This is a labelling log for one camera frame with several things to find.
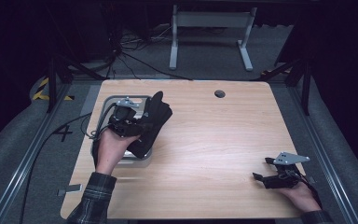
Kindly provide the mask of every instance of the wooden table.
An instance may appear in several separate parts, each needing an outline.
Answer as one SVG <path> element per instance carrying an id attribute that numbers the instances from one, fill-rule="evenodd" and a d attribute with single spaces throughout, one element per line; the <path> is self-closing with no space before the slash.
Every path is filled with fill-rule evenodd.
<path id="1" fill-rule="evenodd" d="M 218 98 L 216 90 L 226 96 Z M 145 168 L 117 168 L 109 218 L 280 218 L 298 217 L 291 203 L 255 181 L 252 172 L 276 175 L 265 157 L 295 153 L 269 84 L 237 81 L 108 80 L 90 118 L 94 131 L 106 98 L 163 91 L 172 117 L 153 145 Z M 86 136 L 70 185 L 86 187 L 94 171 Z M 302 166 L 298 168 L 305 174 Z M 66 194 L 62 217 L 82 191 Z"/>

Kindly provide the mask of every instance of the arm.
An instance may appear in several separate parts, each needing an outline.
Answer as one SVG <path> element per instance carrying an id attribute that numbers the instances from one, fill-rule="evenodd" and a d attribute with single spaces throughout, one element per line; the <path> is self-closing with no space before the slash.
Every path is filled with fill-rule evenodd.
<path id="1" fill-rule="evenodd" d="M 313 198 L 311 190 L 302 182 L 291 189 L 277 189 L 285 195 L 299 210 L 303 212 L 301 219 L 304 224 L 330 224 L 333 220 L 323 211 Z"/>
<path id="2" fill-rule="evenodd" d="M 106 223 L 107 207 L 116 184 L 111 174 L 128 145 L 138 137 L 120 137 L 110 129 L 103 131 L 95 172 L 89 178 L 80 204 L 67 218 L 68 223 Z"/>

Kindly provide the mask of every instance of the plaid shirt sleeve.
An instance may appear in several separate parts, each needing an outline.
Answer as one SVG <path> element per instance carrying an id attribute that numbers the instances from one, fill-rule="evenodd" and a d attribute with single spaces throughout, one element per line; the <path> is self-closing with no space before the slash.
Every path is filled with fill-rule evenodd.
<path id="1" fill-rule="evenodd" d="M 115 188 L 116 178 L 111 175 L 92 173 L 80 204 L 67 218 L 68 223 L 106 223 L 107 207 Z"/>

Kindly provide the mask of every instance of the black glove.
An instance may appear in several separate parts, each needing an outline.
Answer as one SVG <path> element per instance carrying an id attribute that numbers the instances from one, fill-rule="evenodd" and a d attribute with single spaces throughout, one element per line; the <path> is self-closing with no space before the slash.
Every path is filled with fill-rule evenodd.
<path id="1" fill-rule="evenodd" d="M 139 125 L 150 127 L 150 130 L 141 134 L 140 138 L 132 142 L 127 148 L 134 156 L 143 158 L 153 146 L 159 130 L 172 115 L 170 106 L 162 102 L 162 91 L 158 91 L 152 98 L 147 98 Z"/>

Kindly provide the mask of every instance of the person's right hand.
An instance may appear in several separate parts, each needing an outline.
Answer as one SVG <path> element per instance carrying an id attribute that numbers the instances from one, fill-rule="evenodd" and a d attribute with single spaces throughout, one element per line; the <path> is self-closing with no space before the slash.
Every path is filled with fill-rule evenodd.
<path id="1" fill-rule="evenodd" d="M 289 198 L 295 207 L 304 213 L 322 210 L 313 198 L 312 191 L 302 182 L 298 182 L 291 189 L 277 189 L 277 191 Z"/>

